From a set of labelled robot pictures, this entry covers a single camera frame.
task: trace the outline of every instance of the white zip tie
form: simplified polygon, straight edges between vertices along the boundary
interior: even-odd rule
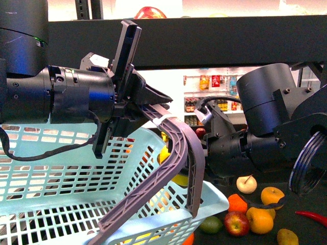
[[[162,121],[168,117],[177,117],[177,116],[175,116],[173,114],[166,114],[166,115],[163,115],[161,118],[155,118],[152,122],[158,127],[162,123]]]

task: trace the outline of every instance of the white ceiling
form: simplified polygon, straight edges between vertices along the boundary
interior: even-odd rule
[[[48,0],[48,3],[50,21],[77,19],[74,0]],[[327,13],[326,0],[287,0],[288,6],[294,4],[310,13]],[[214,13],[228,16],[285,14],[279,11],[279,0],[103,0],[104,18],[132,18],[142,5],[158,7],[167,17],[208,17]]]

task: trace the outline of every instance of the apple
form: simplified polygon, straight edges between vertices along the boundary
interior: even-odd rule
[[[250,230],[250,222],[246,215],[238,211],[226,214],[224,226],[232,236],[245,236]]]
[[[196,136],[198,136],[199,139],[202,139],[203,136],[206,134],[206,131],[204,128],[198,128],[195,130]]]
[[[257,183],[255,178],[250,175],[250,176],[243,176],[243,177],[238,177],[236,180],[236,187],[237,189],[244,194],[251,194],[256,190]]]
[[[143,7],[135,15],[134,19],[164,19],[166,15],[154,7]]]

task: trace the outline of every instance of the red chili pepper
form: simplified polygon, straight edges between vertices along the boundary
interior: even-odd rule
[[[314,221],[317,221],[321,223],[323,226],[327,228],[327,217],[324,217],[320,214],[314,213],[314,212],[308,212],[308,211],[296,211],[296,214],[308,217],[313,219]]]

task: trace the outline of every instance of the black table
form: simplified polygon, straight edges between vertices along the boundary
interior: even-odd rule
[[[261,203],[261,191],[267,186],[274,186],[285,191],[287,183],[259,184],[257,190],[251,195],[246,195],[246,197],[251,201]],[[229,187],[217,186],[217,188],[227,197],[238,193],[234,185]],[[233,237],[224,228],[217,234],[208,235],[197,229],[195,231],[194,245],[277,245],[277,232],[281,228],[292,230],[298,236],[300,245],[327,245],[327,228],[312,219],[295,214],[294,212],[297,210],[312,211],[327,216],[327,181],[321,181],[312,192],[304,197],[290,193],[284,207],[276,211],[272,231],[265,235],[256,235],[250,232],[244,237]],[[226,213],[222,212],[216,216],[223,221]]]

